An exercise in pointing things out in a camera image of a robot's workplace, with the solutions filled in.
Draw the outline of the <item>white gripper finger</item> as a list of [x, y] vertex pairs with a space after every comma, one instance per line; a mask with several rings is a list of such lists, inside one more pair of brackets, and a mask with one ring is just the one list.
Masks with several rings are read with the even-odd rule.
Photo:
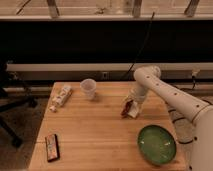
[[136, 118], [137, 115], [139, 113], [139, 107], [138, 107], [138, 104], [136, 102], [134, 102], [132, 104], [132, 106], [130, 107], [130, 110], [128, 112], [128, 115], [132, 118]]
[[133, 99], [130, 96], [127, 96], [127, 97], [125, 97], [124, 102], [125, 102], [125, 104], [133, 103]]

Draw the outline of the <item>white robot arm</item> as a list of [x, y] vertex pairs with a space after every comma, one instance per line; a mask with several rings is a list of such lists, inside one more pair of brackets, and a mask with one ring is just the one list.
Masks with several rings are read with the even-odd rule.
[[162, 81], [158, 66], [140, 67], [133, 76], [135, 84], [127, 99], [142, 104], [151, 90], [187, 118], [195, 126], [196, 138], [189, 164], [191, 171], [213, 171], [213, 105]]

